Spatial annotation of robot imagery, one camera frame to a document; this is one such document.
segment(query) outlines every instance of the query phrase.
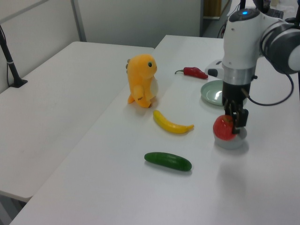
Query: toy cucumber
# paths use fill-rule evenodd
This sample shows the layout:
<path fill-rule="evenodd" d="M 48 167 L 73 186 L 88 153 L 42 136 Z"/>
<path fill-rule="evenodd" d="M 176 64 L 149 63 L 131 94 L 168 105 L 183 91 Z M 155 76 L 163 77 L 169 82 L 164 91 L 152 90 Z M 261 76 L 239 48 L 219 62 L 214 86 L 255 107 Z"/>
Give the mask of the toy cucumber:
<path fill-rule="evenodd" d="M 150 152 L 145 155 L 145 160 L 157 165 L 162 165 L 175 170 L 190 171 L 192 164 L 185 158 L 164 152 Z"/>

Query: yellow plush toy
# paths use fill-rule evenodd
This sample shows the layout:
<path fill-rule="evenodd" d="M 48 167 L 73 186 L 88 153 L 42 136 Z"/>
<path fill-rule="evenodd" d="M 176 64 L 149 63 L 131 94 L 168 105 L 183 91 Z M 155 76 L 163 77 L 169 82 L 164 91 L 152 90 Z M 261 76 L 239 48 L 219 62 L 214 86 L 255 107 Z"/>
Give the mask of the yellow plush toy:
<path fill-rule="evenodd" d="M 154 77 L 157 66 L 149 54 L 142 54 L 127 61 L 126 69 L 129 81 L 130 96 L 128 104 L 136 101 L 140 107 L 149 108 L 151 99 L 157 95 L 158 83 Z"/>

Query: banana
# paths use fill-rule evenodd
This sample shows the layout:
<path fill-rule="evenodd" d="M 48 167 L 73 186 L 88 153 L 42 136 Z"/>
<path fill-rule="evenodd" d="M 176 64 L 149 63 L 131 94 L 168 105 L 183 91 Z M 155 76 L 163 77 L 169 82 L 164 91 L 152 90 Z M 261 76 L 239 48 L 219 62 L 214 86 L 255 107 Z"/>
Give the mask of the banana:
<path fill-rule="evenodd" d="M 184 134 L 194 128 L 194 125 L 184 126 L 168 121 L 160 111 L 153 111 L 154 121 L 164 130 L 175 134 Z"/>

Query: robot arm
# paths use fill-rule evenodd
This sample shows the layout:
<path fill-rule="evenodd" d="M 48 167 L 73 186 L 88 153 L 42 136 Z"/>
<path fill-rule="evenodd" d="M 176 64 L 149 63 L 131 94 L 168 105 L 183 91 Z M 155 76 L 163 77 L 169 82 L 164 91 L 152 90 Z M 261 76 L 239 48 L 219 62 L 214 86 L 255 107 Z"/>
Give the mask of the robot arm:
<path fill-rule="evenodd" d="M 244 94 L 255 78 L 257 59 L 265 56 L 280 73 L 300 71 L 300 30 L 281 19 L 266 16 L 257 9 L 243 9 L 229 17 L 224 35 L 222 67 L 223 105 L 233 117 L 232 133 L 247 123 Z"/>

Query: green plate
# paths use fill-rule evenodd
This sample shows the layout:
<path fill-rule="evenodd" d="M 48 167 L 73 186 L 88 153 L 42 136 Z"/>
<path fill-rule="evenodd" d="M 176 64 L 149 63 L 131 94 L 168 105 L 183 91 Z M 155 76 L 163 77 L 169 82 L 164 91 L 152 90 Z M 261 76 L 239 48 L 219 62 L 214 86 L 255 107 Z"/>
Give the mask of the green plate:
<path fill-rule="evenodd" d="M 222 105 L 223 81 L 210 81 L 202 86 L 201 96 L 204 100 L 214 105 Z"/>

